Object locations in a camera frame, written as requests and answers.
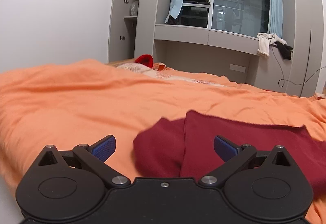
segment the silver bolt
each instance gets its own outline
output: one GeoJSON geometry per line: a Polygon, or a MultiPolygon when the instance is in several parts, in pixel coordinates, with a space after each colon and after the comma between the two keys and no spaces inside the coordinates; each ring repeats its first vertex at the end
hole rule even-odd
{"type": "Polygon", "coordinates": [[[112,183],[114,184],[125,184],[127,181],[128,178],[124,176],[116,176],[112,178],[112,183]]]}
{"type": "Polygon", "coordinates": [[[206,175],[204,177],[202,177],[202,182],[205,184],[213,184],[217,182],[217,178],[211,175],[206,175]]]}
{"type": "Polygon", "coordinates": [[[163,182],[163,183],[161,183],[161,186],[162,187],[169,187],[169,183],[163,182]]]}

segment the folded maroon fabric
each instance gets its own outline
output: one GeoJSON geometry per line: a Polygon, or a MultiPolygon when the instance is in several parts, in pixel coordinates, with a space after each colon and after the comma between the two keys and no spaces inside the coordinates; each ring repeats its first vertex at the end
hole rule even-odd
{"type": "Polygon", "coordinates": [[[257,150],[284,145],[301,168],[315,196],[326,193],[326,142],[313,140],[305,126],[256,125],[189,111],[184,119],[160,119],[134,140],[136,167],[146,177],[194,177],[222,165],[213,140],[221,135],[257,150]]]}

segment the blue gripper pad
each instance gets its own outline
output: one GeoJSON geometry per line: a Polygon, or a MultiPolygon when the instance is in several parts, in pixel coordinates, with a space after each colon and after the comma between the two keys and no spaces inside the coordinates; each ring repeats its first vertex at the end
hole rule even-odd
{"type": "Polygon", "coordinates": [[[99,143],[95,143],[91,147],[93,147],[92,155],[105,162],[115,152],[115,137],[110,136],[107,139],[103,140],[103,142],[100,140],[99,143]]]}
{"type": "Polygon", "coordinates": [[[224,162],[227,162],[238,154],[238,150],[235,147],[231,146],[218,136],[214,138],[214,150],[224,162]]]}

